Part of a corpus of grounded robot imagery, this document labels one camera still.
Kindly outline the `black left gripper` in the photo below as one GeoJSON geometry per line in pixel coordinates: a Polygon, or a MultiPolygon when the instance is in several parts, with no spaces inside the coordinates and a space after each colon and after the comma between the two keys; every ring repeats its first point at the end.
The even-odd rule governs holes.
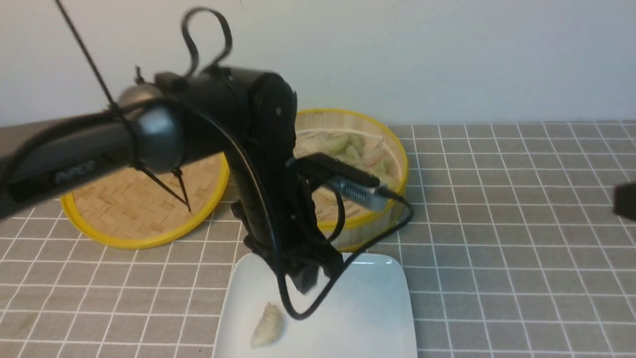
{"type": "Polygon", "coordinates": [[[318,270],[324,270],[327,278],[334,278],[343,272],[344,260],[318,228],[308,183],[286,167],[293,156],[291,151],[278,154],[248,150],[248,158],[269,204],[267,211],[236,151],[230,152],[230,172],[242,207],[236,210],[236,215],[247,224],[247,246],[261,256],[273,272],[290,278],[297,290],[305,294],[316,284],[318,270]]]}

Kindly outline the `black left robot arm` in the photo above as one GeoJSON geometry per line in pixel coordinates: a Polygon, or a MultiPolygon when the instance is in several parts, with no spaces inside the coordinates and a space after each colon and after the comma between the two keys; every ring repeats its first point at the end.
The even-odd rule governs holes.
{"type": "Polygon", "coordinates": [[[318,228],[312,192],[324,182],[293,159],[296,93],[276,73],[210,68],[155,75],[107,110],[1,129],[1,218],[132,167],[177,173],[225,154],[247,226],[246,245],[302,294],[323,270],[328,293],[346,264],[318,228]]]}

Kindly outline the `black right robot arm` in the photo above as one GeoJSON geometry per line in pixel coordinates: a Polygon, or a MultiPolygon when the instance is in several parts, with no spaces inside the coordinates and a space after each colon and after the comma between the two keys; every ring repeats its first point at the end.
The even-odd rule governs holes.
{"type": "Polygon", "coordinates": [[[625,182],[613,189],[613,213],[618,217],[636,221],[636,182],[625,182]]]}

